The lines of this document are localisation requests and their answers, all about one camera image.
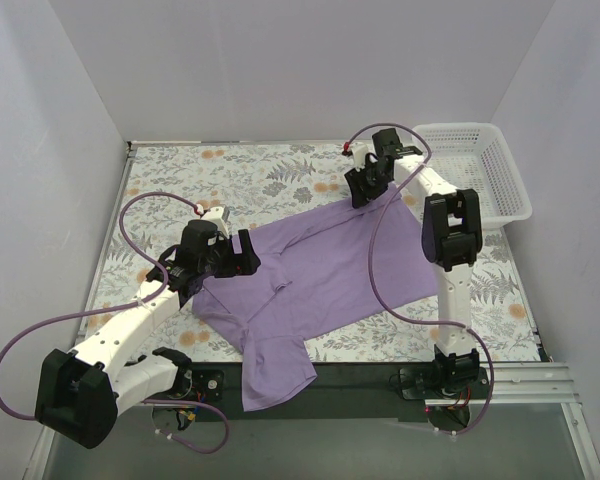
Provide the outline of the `purple t shirt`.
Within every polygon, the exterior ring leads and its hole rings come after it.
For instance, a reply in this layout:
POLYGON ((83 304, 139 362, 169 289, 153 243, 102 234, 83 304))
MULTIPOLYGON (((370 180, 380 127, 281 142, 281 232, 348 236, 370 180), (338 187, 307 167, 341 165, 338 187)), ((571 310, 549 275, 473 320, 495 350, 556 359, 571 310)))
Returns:
POLYGON ((434 296, 421 227, 390 194, 355 209, 341 200, 256 228, 261 265, 249 276, 209 278, 193 313, 243 356, 242 405, 290 400, 316 379, 307 340, 434 296))

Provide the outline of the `white plastic laundry basket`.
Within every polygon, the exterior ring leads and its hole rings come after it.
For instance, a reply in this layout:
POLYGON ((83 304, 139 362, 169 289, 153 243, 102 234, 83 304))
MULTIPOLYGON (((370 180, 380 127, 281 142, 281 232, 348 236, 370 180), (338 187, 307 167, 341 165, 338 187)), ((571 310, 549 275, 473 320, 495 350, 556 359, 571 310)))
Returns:
POLYGON ((483 228, 499 229, 532 215, 514 157, 497 126, 431 123, 415 131, 431 147, 430 167, 456 187, 478 193, 483 228))

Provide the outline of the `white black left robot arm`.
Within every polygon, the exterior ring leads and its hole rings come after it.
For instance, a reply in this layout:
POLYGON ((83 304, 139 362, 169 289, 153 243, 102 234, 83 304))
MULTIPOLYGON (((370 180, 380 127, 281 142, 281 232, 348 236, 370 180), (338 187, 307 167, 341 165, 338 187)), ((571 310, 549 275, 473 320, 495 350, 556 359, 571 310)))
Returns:
POLYGON ((192 220, 178 244, 167 248, 123 309, 69 352, 44 359, 35 420, 92 449, 103 442, 117 418, 152 396, 187 401, 197 377, 184 353, 159 347, 138 360, 132 354, 167 319, 196 295, 209 277, 253 275, 261 261, 246 229, 236 237, 219 221, 192 220))

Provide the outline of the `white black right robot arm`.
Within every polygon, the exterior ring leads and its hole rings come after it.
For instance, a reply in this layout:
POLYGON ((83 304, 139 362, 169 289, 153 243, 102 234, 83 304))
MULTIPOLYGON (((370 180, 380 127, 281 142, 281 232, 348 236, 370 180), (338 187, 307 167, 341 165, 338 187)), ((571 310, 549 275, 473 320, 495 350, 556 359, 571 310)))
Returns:
POLYGON ((386 193, 409 191, 423 202, 421 245, 432 265, 438 285, 438 329, 429 375, 415 378, 423 390, 436 390, 444 397, 469 392, 480 376, 483 351, 472 328, 470 283, 473 267, 483 246, 479 195, 445 180, 429 165, 433 152, 418 133, 416 145, 405 146, 395 123, 370 125, 372 144, 366 146, 352 136, 342 147, 353 161, 345 179, 352 205, 361 208, 386 193))

